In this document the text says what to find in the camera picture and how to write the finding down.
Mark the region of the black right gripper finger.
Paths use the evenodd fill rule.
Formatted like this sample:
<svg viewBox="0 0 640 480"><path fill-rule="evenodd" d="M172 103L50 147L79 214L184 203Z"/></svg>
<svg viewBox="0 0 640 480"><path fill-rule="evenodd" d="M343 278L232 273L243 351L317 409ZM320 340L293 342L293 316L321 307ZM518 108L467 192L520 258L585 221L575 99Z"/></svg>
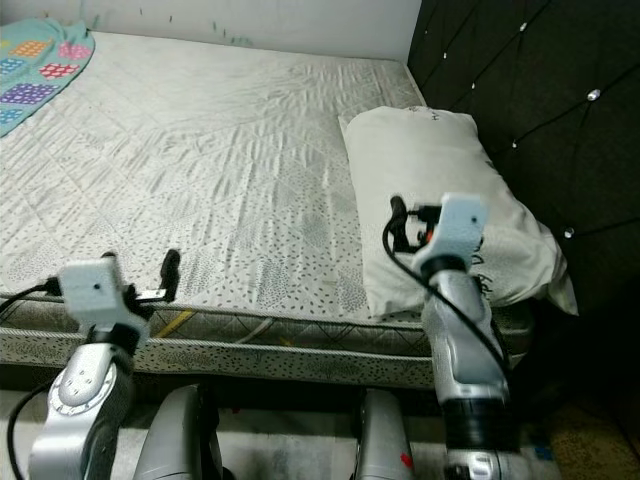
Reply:
<svg viewBox="0 0 640 480"><path fill-rule="evenodd" d="M401 196L390 197L392 216L388 221L388 233L392 241L392 250L397 253L410 253L411 244L406 234L408 209Z"/></svg>

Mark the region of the white pillow with lettering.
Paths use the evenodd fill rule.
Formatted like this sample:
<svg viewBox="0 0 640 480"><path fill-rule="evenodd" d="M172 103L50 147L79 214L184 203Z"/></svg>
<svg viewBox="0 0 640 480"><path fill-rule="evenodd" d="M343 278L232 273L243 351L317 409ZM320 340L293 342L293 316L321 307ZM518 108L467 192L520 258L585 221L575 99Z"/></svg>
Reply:
<svg viewBox="0 0 640 480"><path fill-rule="evenodd" d="M440 204L447 193L485 198L483 243L474 255L490 305L544 300L579 314L566 257L553 233L517 200L486 155L470 115L429 108L375 108L343 131L355 188L367 308L372 316L419 311L425 293L385 256L380 234L390 198Z"/></svg>

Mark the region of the white quilted mattress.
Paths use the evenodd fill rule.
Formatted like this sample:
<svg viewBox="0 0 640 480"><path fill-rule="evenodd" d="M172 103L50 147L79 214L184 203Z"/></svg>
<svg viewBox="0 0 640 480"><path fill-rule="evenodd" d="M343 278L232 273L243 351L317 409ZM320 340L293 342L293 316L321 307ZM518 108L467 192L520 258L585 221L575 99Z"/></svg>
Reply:
<svg viewBox="0 0 640 480"><path fill-rule="evenodd" d="M422 105L398 61L97 32L86 70L1 142L0 294L114 252L172 303L141 372L428 389L413 314L367 310L340 125Z"/></svg>

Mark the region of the grey left robot leg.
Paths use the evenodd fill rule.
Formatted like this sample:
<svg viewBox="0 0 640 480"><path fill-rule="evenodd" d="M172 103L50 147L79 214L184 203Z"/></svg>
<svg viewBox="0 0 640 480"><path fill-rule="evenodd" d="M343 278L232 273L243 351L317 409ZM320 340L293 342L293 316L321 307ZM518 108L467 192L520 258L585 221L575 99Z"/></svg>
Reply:
<svg viewBox="0 0 640 480"><path fill-rule="evenodd" d="M234 480L221 462L219 421L206 385L172 390L148 426L132 480Z"/></svg>

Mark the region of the dark tufted headboard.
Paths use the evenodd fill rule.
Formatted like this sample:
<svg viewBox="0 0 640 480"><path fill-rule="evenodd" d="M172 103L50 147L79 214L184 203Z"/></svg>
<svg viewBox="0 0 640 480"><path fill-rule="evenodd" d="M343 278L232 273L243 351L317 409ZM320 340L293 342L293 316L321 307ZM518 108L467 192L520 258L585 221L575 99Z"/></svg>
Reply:
<svg viewBox="0 0 640 480"><path fill-rule="evenodd" d="M640 333L640 0L422 0L408 67L467 113L566 256L579 315L538 310L515 394L554 404L627 381Z"/></svg>

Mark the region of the teal blanket with colourful patches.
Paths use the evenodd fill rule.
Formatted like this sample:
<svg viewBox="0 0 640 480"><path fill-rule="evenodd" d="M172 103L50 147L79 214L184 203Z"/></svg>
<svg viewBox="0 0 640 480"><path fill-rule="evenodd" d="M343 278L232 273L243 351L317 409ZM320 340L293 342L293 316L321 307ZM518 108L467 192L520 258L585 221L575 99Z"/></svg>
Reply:
<svg viewBox="0 0 640 480"><path fill-rule="evenodd" d="M86 24L51 18L0 27L0 136L14 131L82 72L95 50Z"/></svg>

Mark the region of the brown rug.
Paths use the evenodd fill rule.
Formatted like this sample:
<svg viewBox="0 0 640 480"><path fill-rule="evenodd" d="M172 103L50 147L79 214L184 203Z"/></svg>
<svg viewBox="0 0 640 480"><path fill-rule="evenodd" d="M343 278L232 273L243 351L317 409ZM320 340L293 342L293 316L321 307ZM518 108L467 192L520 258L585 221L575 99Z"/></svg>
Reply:
<svg viewBox="0 0 640 480"><path fill-rule="evenodd" d="M541 425L562 480L640 480L634 435L594 399L563 404Z"/></svg>

